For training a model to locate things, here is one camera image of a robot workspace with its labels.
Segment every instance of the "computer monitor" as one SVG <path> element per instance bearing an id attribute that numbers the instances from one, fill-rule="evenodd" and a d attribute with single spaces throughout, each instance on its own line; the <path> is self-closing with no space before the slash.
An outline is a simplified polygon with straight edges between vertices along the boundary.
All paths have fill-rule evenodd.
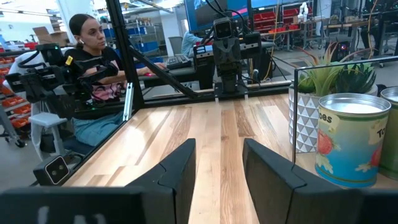
<path id="1" fill-rule="evenodd" d="M 252 8 L 260 8 L 260 7 L 269 7 L 269 6 L 276 6 L 279 4 L 280 6 L 283 4 L 290 4 L 295 2 L 304 2 L 303 0 L 251 0 L 251 7 Z"/>
<path id="2" fill-rule="evenodd" d="M 212 10 L 205 0 L 184 0 L 184 2 L 190 32 L 199 32 L 213 26 L 217 12 Z M 218 9 L 214 0 L 209 0 L 209 2 Z M 218 3 L 224 10 L 232 9 L 238 11 L 242 16 L 248 15 L 248 0 L 218 0 Z M 238 15 L 233 13 L 233 17 L 237 18 Z"/>

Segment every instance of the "black t-shirt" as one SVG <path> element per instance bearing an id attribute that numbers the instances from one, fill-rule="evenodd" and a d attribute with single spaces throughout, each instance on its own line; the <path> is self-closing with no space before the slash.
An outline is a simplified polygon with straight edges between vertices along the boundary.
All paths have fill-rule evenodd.
<path id="1" fill-rule="evenodd" d="M 89 60 L 95 57 L 99 56 L 93 56 L 92 54 L 84 51 L 83 49 L 70 49 L 67 50 L 64 54 L 65 57 L 71 56 L 74 60 L 80 61 L 80 60 Z M 101 56 L 110 62 L 115 61 L 116 65 L 118 66 L 119 70 L 123 70 L 121 60 L 117 53 L 111 48 L 111 47 L 105 47 L 104 50 L 102 50 Z M 119 102 L 120 101 L 120 89 L 123 86 L 122 83 L 112 83 L 112 84 L 101 84 L 101 83 L 92 83 L 93 85 L 93 92 L 91 93 L 91 99 L 93 101 L 99 101 L 99 102 Z M 82 117 L 79 115 L 75 115 L 75 118 L 78 119 L 96 119 L 96 118 L 88 118 L 88 117 Z"/>

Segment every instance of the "concrete floor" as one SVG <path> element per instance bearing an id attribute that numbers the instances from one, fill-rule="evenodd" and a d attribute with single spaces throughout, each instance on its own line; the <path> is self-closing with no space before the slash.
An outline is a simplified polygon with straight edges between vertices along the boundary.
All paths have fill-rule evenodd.
<path id="1" fill-rule="evenodd" d="M 325 50 L 309 50 L 317 55 L 324 55 Z M 285 60 L 286 62 L 299 62 L 304 59 L 310 60 L 310 58 L 303 52 L 295 49 L 293 52 L 286 52 L 284 50 L 275 51 L 274 56 Z M 286 65 L 283 62 L 276 60 L 278 66 L 284 70 L 293 74 L 293 67 Z M 376 67 L 377 78 L 376 84 L 385 84 L 387 86 L 398 86 L 398 77 L 396 71 L 398 70 L 397 62 L 386 63 L 384 68 Z M 276 77 L 273 81 L 283 80 L 283 77 Z M 287 76 L 288 80 L 293 79 L 293 76 Z M 199 86 L 197 82 L 192 82 L 192 88 L 198 90 Z M 151 89 L 145 95 L 145 98 L 150 98 L 155 95 L 174 93 L 174 89 L 171 86 L 157 86 Z M 35 177 L 32 173 L 33 168 L 39 164 L 40 160 L 37 157 L 31 142 L 27 141 L 27 145 L 24 148 L 18 148 L 14 144 L 8 144 L 4 138 L 0 139 L 0 191 L 6 190 L 12 187 L 25 187 L 35 181 Z"/>

